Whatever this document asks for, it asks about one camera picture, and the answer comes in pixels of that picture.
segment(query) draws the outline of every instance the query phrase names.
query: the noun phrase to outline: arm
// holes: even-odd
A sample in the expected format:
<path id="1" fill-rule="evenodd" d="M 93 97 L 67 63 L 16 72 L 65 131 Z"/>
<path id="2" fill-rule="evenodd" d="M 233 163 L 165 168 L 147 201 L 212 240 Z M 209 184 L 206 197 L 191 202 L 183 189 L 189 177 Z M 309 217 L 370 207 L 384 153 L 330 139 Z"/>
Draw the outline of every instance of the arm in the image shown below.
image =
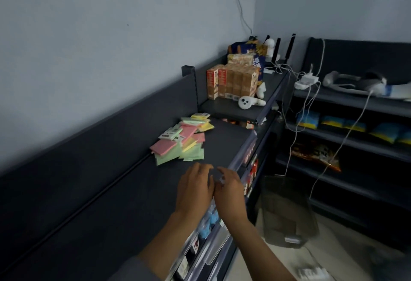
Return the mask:
<path id="1" fill-rule="evenodd" d="M 181 177 L 177 188 L 176 211 L 160 233 L 138 255 L 161 280 L 167 278 L 184 242 L 210 206 L 214 182 L 210 178 L 208 186 L 208 172 L 212 168 L 211 164 L 195 163 Z"/>
<path id="2" fill-rule="evenodd" d="M 244 186 L 238 174 L 230 169 L 218 169 L 225 182 L 215 185 L 217 211 L 240 249 L 251 278 L 254 281 L 295 280 L 248 221 Z"/>

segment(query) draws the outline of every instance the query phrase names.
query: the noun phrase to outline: white wall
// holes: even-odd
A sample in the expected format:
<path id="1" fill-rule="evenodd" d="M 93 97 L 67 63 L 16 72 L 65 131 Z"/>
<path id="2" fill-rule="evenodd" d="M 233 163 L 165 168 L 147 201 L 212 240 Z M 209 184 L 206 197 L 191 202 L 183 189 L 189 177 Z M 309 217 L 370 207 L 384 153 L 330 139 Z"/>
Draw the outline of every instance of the white wall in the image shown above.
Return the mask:
<path id="1" fill-rule="evenodd" d="M 241 0 L 253 26 L 255 0 Z M 0 0 L 0 167 L 248 37 L 235 0 Z"/>
<path id="2" fill-rule="evenodd" d="M 295 32 L 300 43 L 311 36 L 411 42 L 410 24 L 409 0 L 257 0 L 254 31 L 283 39 Z"/>

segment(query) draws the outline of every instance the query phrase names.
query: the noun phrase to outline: pile of sticky notes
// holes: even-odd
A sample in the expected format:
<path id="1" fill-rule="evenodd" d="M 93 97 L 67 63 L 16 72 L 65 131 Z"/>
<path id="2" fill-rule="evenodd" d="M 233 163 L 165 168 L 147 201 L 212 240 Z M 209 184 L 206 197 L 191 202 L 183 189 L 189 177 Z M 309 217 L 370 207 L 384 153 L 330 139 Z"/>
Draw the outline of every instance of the pile of sticky notes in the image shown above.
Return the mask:
<path id="1" fill-rule="evenodd" d="M 173 159 L 183 161 L 203 160 L 204 132 L 213 129 L 208 113 L 195 113 L 162 133 L 159 140 L 150 147 L 156 164 L 160 165 Z"/>

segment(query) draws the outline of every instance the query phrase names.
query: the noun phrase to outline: plastic storage bin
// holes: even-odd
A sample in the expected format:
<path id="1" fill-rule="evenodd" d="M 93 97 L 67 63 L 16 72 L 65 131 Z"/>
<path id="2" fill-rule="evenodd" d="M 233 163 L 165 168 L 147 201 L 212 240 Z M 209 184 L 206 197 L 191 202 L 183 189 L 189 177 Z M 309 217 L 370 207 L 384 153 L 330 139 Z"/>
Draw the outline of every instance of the plastic storage bin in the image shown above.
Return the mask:
<path id="1" fill-rule="evenodd" d="M 301 182 L 265 176 L 261 185 L 264 237 L 269 244 L 300 248 L 318 234 L 317 221 Z"/>

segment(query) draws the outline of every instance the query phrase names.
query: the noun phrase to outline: black antenna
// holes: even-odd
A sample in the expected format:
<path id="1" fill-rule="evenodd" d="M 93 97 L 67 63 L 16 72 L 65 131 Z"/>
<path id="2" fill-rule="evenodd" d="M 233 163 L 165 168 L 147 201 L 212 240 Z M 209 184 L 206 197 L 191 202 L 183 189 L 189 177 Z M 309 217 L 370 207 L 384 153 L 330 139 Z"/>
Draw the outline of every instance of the black antenna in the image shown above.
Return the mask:
<path id="1" fill-rule="evenodd" d="M 273 64 L 275 64 L 275 61 L 277 60 L 277 54 L 278 54 L 278 50 L 280 48 L 280 42 L 281 42 L 280 38 L 278 38 L 277 41 L 275 42 L 273 57 L 271 58 L 271 62 Z"/>
<path id="2" fill-rule="evenodd" d="M 288 45 L 288 49 L 287 49 L 287 53 L 285 54 L 285 64 L 288 61 L 288 58 L 290 58 L 291 55 L 291 50 L 293 49 L 293 45 L 294 45 L 294 40 L 295 40 L 295 33 L 293 33 L 293 35 L 291 36 L 291 41 L 290 44 Z"/>

